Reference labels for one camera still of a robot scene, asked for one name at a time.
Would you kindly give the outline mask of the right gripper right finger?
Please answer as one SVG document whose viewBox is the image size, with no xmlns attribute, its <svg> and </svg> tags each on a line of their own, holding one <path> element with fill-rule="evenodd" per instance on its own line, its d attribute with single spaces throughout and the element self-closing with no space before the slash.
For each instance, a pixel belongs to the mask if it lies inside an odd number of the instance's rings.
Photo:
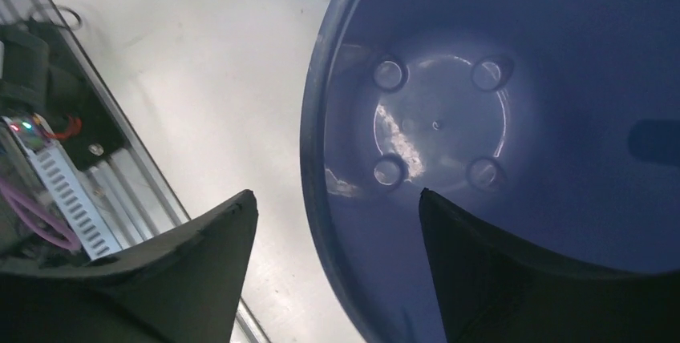
<svg viewBox="0 0 680 343">
<path fill-rule="evenodd" d="M 679 273 L 542 248 L 424 189 L 419 218 L 450 342 L 676 342 Z"/>
</svg>

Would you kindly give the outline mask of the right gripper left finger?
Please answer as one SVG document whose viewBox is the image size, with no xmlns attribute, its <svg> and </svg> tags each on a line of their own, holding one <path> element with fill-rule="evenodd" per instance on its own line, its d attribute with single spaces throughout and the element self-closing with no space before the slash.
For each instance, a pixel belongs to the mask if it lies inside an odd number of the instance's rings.
<svg viewBox="0 0 680 343">
<path fill-rule="evenodd" d="M 1 264 L 4 342 L 227 342 L 257 230 L 244 190 L 84 266 Z"/>
</svg>

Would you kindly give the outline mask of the large blue plastic bucket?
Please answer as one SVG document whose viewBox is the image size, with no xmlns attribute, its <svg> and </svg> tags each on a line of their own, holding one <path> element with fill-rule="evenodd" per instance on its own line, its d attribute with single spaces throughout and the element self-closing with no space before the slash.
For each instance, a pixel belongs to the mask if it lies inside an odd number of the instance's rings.
<svg viewBox="0 0 680 343">
<path fill-rule="evenodd" d="M 679 0 L 331 0 L 300 152 L 369 342 L 450 342 L 424 189 L 576 260 L 679 273 Z"/>
</svg>

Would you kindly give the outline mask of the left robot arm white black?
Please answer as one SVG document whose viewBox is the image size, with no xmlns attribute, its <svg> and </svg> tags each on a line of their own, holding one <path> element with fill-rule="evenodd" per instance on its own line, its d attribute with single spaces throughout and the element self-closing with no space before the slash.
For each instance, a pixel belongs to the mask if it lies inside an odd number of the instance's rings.
<svg viewBox="0 0 680 343">
<path fill-rule="evenodd" d="M 50 49 L 46 42 L 18 26 L 2 25 L 1 115 L 44 112 Z"/>
</svg>

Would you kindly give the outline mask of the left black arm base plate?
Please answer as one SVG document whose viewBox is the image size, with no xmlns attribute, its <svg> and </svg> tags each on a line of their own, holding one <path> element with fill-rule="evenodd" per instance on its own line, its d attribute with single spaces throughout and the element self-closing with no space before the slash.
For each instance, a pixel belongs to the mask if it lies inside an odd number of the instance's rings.
<svg viewBox="0 0 680 343">
<path fill-rule="evenodd" d="M 85 171 L 124 149 L 129 141 L 95 88 L 89 63 L 67 41 L 67 32 L 47 22 L 29 22 L 29 32 L 49 47 L 47 119 L 75 167 Z"/>
</svg>

